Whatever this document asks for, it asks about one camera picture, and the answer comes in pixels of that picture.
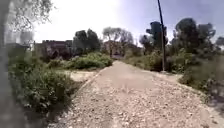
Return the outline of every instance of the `gravel path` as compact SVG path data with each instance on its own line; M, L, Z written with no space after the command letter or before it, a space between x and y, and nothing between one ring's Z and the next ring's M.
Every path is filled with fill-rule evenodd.
M192 89L155 74L114 62L49 128L224 128Z

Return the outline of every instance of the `pole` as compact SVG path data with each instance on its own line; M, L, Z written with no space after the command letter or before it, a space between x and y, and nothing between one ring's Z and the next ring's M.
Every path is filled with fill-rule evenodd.
M159 6L159 14L160 14L160 20L161 20L161 29L162 29L162 53L163 53L163 71L166 71L166 46L165 46L165 30L164 30L164 24L163 24L163 15L162 15L162 9L160 5L160 0L158 0L158 6Z

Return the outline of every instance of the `green shrub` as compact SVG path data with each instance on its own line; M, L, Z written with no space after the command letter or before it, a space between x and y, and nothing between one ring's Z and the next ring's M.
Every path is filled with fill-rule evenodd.
M145 70L162 71L162 56L158 51L147 56L128 58L125 62Z
M145 69L150 71L162 71L162 56L158 51L153 51L144 58Z
M13 94L25 108L43 114L51 112L57 104L70 100L70 95L74 89L78 88L72 85L77 85L77 83L32 60L35 59L17 58L9 65Z
M213 60L203 60L198 66L187 69L180 83L191 86L195 89L207 92L208 80L212 79L216 82L223 80L224 69L222 66L223 57L214 57Z
M55 59L55 60L51 60L48 65L48 68L60 68L63 67L63 63L61 60Z
M126 63L133 66L144 69L144 58L143 57L131 57L124 60Z
M198 64L195 55L187 53L184 49L181 49L177 55L171 56L170 61L172 71L175 73L184 73L190 66Z
M67 69L104 68L112 65L112 60L101 53L90 53L86 56L72 59L66 64Z

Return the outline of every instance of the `tree trunk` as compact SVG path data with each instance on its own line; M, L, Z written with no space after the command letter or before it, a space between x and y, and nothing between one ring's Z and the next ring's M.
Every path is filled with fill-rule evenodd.
M16 106L7 77L7 55L4 48L5 22L10 0L0 0L0 126L2 128L27 128L21 109Z

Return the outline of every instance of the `sky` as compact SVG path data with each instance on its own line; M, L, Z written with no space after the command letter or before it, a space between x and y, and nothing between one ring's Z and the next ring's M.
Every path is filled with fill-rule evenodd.
M71 40L75 32L91 28L102 38L105 27L121 27L134 38L146 34L150 22L159 21L157 0L52 0L56 9L51 22L35 27L35 40ZM168 38L186 17L197 23L212 23L216 36L224 36L224 0L160 0Z

